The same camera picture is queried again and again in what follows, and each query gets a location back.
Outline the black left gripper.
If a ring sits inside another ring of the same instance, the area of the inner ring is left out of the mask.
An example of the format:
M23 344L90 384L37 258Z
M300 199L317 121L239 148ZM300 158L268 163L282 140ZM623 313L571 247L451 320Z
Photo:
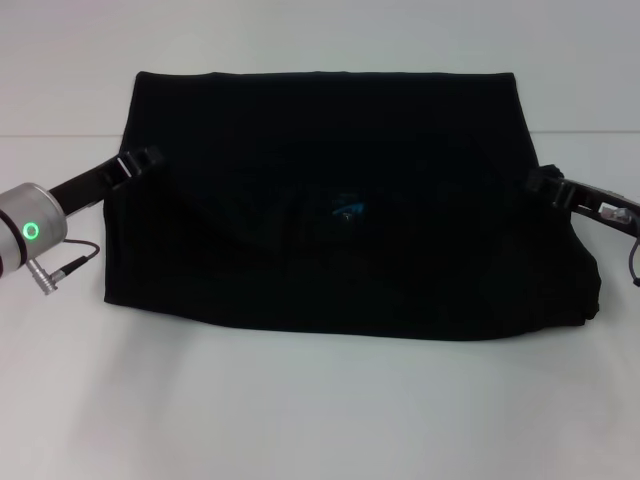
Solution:
M49 192L69 217L103 201L114 188L145 175L163 162L164 156L156 147L123 151Z

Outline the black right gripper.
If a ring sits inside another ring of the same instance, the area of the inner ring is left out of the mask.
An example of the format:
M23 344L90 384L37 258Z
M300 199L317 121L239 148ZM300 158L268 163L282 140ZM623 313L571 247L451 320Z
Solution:
M639 224L637 202L576 181L568 180L567 185L564 174L558 168L534 169L526 180L526 189L553 207L565 208L567 202L570 211L604 224Z

